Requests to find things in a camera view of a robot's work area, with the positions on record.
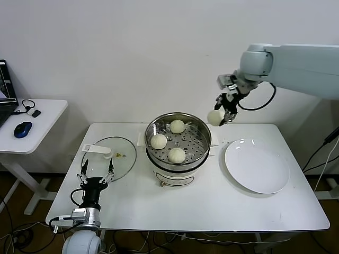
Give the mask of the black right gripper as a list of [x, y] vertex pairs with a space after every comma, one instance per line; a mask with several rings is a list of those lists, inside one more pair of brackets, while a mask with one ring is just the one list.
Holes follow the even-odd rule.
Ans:
[[237, 104], [240, 102], [240, 100], [247, 96], [248, 93], [242, 93], [239, 88], [234, 88], [228, 92], [220, 94], [216, 98], [214, 110], [225, 110], [225, 112], [220, 112], [221, 121], [219, 123], [219, 126], [226, 125], [235, 119], [235, 117], [237, 116]]

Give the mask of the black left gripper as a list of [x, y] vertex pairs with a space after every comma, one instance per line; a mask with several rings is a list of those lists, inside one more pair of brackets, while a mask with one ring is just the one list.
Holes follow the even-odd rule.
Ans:
[[87, 167], [88, 159], [82, 165], [80, 173], [77, 174], [81, 189], [84, 191], [84, 200], [79, 208], [100, 208], [100, 193], [108, 187], [114, 178], [113, 161], [110, 159], [108, 173], [103, 178], [87, 178]]

